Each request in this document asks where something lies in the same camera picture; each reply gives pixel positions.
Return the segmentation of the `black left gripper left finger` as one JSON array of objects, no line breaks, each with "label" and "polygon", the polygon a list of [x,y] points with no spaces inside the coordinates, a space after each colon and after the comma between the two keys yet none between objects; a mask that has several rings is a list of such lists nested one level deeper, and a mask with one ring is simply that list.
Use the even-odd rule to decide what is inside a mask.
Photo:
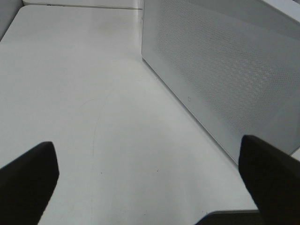
[{"label": "black left gripper left finger", "polygon": [[0,170],[0,223],[37,225],[59,179],[54,144],[42,142]]}]

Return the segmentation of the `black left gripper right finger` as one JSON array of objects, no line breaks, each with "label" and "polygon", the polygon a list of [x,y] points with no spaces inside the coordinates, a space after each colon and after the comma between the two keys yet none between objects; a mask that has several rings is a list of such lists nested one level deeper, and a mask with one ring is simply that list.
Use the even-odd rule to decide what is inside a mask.
[{"label": "black left gripper right finger", "polygon": [[254,135],[245,135],[238,170],[265,224],[300,223],[298,160]]}]

